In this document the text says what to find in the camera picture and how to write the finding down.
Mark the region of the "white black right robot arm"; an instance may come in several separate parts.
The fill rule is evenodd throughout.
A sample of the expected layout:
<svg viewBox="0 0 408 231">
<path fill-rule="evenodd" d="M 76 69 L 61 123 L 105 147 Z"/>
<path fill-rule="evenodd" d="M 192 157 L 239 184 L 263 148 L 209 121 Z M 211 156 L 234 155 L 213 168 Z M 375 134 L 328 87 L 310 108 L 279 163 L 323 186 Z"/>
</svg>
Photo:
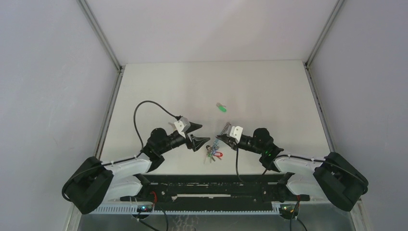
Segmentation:
<svg viewBox="0 0 408 231">
<path fill-rule="evenodd" d="M 257 128 L 252 136 L 235 126 L 227 135 L 232 149 L 259 154 L 259 162 L 267 171 L 290 174 L 278 187 L 283 200 L 296 195 L 328 199 L 343 211 L 351 211 L 357 200 L 368 192 L 368 180 L 339 153 L 331 152 L 323 159 L 294 155 L 274 143 L 266 128 Z"/>
</svg>

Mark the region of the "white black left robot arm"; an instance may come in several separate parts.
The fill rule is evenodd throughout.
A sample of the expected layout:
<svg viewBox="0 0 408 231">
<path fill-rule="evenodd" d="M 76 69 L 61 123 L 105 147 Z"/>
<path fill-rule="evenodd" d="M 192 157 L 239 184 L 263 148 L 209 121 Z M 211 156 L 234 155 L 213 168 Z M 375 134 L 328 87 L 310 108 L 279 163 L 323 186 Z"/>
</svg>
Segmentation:
<svg viewBox="0 0 408 231">
<path fill-rule="evenodd" d="M 193 122 L 176 122 L 176 130 L 167 134 L 163 128 L 154 129 L 140 153 L 125 159 L 102 162 L 87 158 L 62 187 L 62 196 L 73 203 L 82 214 L 88 214 L 102 203 L 134 196 L 146 200 L 151 182 L 145 173 L 156 170 L 163 162 L 163 154 L 180 146 L 198 151 L 210 137 L 196 137 L 193 131 L 202 127 Z"/>
</svg>

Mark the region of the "green tagged key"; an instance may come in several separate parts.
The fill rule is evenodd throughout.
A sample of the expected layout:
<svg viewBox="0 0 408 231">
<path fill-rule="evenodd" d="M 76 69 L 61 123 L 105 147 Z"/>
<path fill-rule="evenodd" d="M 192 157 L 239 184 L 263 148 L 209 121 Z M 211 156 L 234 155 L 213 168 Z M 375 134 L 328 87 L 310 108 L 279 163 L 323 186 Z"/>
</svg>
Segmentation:
<svg viewBox="0 0 408 231">
<path fill-rule="evenodd" d="M 217 103 L 216 106 L 220 111 L 222 111 L 224 113 L 227 112 L 226 107 L 224 105 L 222 105 L 221 103 Z"/>
</svg>

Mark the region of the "round key organizer with rings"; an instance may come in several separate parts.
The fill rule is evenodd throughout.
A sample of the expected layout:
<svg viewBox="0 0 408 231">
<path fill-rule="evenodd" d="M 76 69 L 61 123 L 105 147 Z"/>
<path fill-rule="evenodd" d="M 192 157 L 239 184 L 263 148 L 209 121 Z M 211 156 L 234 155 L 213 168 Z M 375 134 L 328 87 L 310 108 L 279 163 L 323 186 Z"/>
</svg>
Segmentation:
<svg viewBox="0 0 408 231">
<path fill-rule="evenodd" d="M 231 126 L 232 125 L 231 125 L 231 123 L 229 121 L 226 122 L 223 129 L 222 129 L 222 131 L 220 132 L 220 135 L 229 134 Z"/>
</svg>

